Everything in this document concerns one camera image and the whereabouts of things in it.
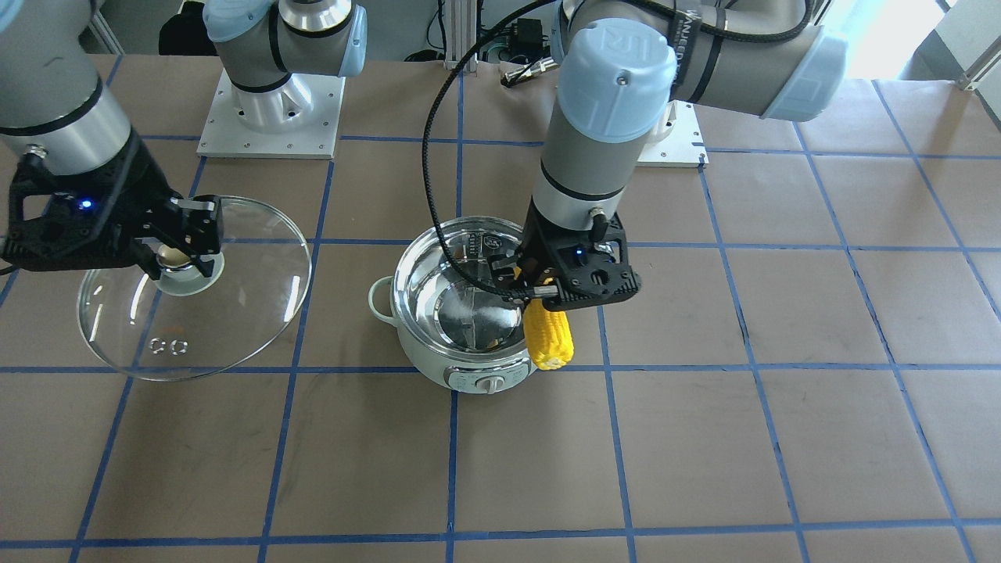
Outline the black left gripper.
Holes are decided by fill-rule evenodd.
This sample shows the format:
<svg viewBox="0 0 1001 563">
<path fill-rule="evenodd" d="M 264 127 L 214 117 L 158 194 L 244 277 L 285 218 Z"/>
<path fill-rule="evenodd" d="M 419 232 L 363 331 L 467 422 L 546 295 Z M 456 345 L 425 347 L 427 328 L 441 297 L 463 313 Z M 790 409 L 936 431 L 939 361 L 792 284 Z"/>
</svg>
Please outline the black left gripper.
<svg viewBox="0 0 1001 563">
<path fill-rule="evenodd" d="M 566 277 L 565 268 L 556 257 L 562 247 L 577 247 L 582 237 L 583 231 L 563 228 L 547 220 L 536 208 L 535 200 L 531 199 L 518 257 L 515 252 L 491 254 L 489 257 L 490 282 L 494 292 L 522 293 L 523 286 L 546 282 L 548 274 L 544 274 L 546 270 L 551 270 L 561 286 L 562 298 L 583 298 L 582 292 L 572 288 L 571 278 Z"/>
</svg>

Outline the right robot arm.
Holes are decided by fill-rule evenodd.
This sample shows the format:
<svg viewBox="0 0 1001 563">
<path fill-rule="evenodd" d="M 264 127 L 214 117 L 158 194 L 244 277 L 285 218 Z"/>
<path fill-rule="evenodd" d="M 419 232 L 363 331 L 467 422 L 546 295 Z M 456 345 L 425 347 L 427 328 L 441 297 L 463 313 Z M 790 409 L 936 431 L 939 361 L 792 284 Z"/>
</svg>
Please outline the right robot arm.
<svg viewBox="0 0 1001 563">
<path fill-rule="evenodd" d="M 95 1 L 2 3 L 2 142 L 9 186 L 3 274 L 139 267 L 158 282 L 222 272 L 222 199 L 169 185 L 79 36 Z M 276 131 L 305 105 L 296 75 L 355 76 L 368 14 L 354 1 L 185 1 L 164 55 L 215 55 L 246 127 Z"/>
</svg>

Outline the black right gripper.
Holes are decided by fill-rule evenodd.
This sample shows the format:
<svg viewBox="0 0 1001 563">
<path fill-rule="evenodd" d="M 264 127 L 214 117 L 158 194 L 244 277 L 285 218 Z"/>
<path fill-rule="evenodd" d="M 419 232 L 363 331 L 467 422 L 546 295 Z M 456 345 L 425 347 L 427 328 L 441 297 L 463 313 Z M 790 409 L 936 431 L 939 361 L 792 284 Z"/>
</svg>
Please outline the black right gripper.
<svg viewBox="0 0 1001 563">
<path fill-rule="evenodd" d="M 58 256 L 48 270 L 139 266 L 151 282 L 162 274 L 211 279 L 219 270 L 221 197 L 173 197 L 178 193 L 137 131 L 108 163 L 84 174 L 57 175 L 55 185 L 79 200 L 96 197 L 109 213 L 96 239 Z M 154 242 L 160 244 L 155 252 Z"/>
</svg>

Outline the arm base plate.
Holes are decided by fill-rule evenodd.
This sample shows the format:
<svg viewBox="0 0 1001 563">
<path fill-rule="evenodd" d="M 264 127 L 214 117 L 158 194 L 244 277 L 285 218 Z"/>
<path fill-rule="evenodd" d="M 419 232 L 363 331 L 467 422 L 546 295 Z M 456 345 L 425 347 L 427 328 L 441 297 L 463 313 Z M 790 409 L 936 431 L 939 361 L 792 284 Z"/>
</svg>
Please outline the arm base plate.
<svg viewBox="0 0 1001 563">
<path fill-rule="evenodd" d="M 252 93 L 221 74 L 197 154 L 206 158 L 335 157 L 346 78 L 291 74 L 278 89 Z"/>
<path fill-rule="evenodd" d="M 638 167 L 696 168 L 709 162 L 694 104 L 672 101 L 651 129 Z"/>
</svg>

